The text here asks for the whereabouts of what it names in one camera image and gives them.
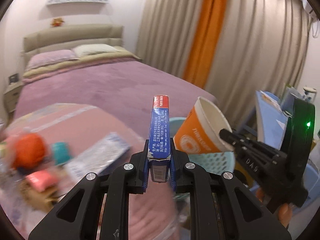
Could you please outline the person's right hand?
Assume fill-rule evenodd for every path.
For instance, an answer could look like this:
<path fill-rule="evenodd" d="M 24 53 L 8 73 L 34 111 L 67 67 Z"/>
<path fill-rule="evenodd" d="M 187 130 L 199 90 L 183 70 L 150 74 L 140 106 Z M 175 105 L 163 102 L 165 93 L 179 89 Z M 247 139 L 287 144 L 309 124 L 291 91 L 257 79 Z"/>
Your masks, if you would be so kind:
<path fill-rule="evenodd" d="M 264 201 L 265 194 L 261 188 L 257 189 L 255 195 L 261 202 Z M 285 203 L 279 208 L 278 220 L 285 228 L 287 228 L 289 226 L 292 215 L 292 207 L 289 204 Z"/>

